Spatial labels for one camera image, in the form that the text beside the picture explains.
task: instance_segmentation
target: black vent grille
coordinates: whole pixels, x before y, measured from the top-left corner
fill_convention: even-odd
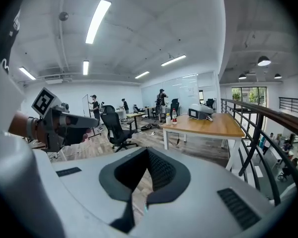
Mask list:
[[[219,190],[218,195],[244,230],[260,220],[252,209],[231,188]]]

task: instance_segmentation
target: wooden handrail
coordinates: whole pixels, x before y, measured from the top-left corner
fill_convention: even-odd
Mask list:
[[[279,123],[280,125],[284,126],[285,128],[289,129],[296,135],[298,135],[298,118],[285,114],[283,112],[277,112],[272,109],[262,107],[255,104],[250,104],[242,101],[234,101],[229,99],[222,99],[223,101],[233,103],[239,105],[241,107],[245,107],[250,109],[251,111],[266,116],[267,118]]]

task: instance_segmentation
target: tree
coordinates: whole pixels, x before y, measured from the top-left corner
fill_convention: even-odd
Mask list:
[[[235,101],[240,101],[240,88],[232,88],[232,97]]]
[[[257,87],[253,87],[249,92],[249,102],[257,103],[258,95],[257,95]]]

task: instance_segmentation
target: ceiling light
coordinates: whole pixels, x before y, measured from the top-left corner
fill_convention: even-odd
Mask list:
[[[277,74],[275,75],[274,78],[275,78],[275,79],[279,79],[279,78],[282,78],[282,76],[281,76],[280,74],[277,73]]]
[[[170,64],[170,63],[172,63],[172,62],[178,61],[178,60],[183,59],[183,58],[186,58],[186,56],[183,55],[183,56],[180,56],[180,57],[178,57],[178,58],[172,59],[172,60],[170,60],[170,61],[168,61],[168,62],[163,63],[161,66],[166,66],[166,65],[168,65],[168,64]]]
[[[195,76],[195,74],[193,74],[193,75],[189,75],[189,76],[184,76],[184,77],[182,77],[182,78],[193,77],[193,76]]]
[[[83,61],[83,75],[88,74],[89,61]]]
[[[245,78],[246,78],[246,76],[243,73],[238,77],[238,79],[245,79]]]
[[[91,20],[91,23],[88,29],[88,33],[85,41],[86,43],[93,44],[99,25],[103,20],[103,17],[105,16],[110,5],[111,5],[111,2],[108,2],[105,0],[101,0],[99,2],[98,7],[96,8],[96,11],[94,13],[94,16]]]
[[[19,68],[19,70],[21,70],[25,75],[27,75],[32,80],[36,80],[36,78],[33,77],[24,67]]]
[[[266,66],[269,65],[271,61],[266,56],[262,56],[258,59],[258,66]]]
[[[145,76],[146,74],[148,74],[149,73],[149,71],[146,71],[146,72],[144,72],[143,74],[140,74],[139,76],[137,76],[137,77],[135,77],[135,78],[140,78],[140,77],[142,77],[142,76]]]

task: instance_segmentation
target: man in black shirt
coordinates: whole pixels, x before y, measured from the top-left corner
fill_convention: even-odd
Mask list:
[[[162,122],[162,114],[166,113],[164,98],[168,98],[168,96],[164,93],[163,89],[160,89],[160,93],[158,94],[158,98],[160,98],[160,113],[159,113],[159,121]]]
[[[94,113],[94,116],[96,119],[100,121],[100,113],[99,113],[99,103],[96,101],[96,95],[91,95],[91,98],[93,102],[88,102],[90,104],[93,104],[93,108],[90,110],[91,112]],[[101,122],[99,123],[98,131],[101,132],[103,130],[103,127],[101,125]]]
[[[129,108],[128,108],[128,104],[127,104],[127,102],[125,101],[125,99],[121,99],[121,101],[123,102],[123,106],[122,107],[124,107],[124,109],[125,109],[125,111],[126,111],[126,114],[129,114]]]

